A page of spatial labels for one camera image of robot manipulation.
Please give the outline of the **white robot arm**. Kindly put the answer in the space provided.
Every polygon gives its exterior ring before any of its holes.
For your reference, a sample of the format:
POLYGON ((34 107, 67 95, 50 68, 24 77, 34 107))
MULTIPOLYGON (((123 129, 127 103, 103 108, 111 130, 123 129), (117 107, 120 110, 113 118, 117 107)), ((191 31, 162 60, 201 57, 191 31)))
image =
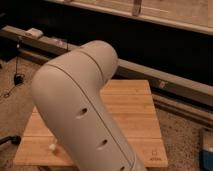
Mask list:
POLYGON ((80 171, 147 171, 100 95, 117 67, 115 49, 94 40, 48 61, 32 80, 41 118, 80 171))

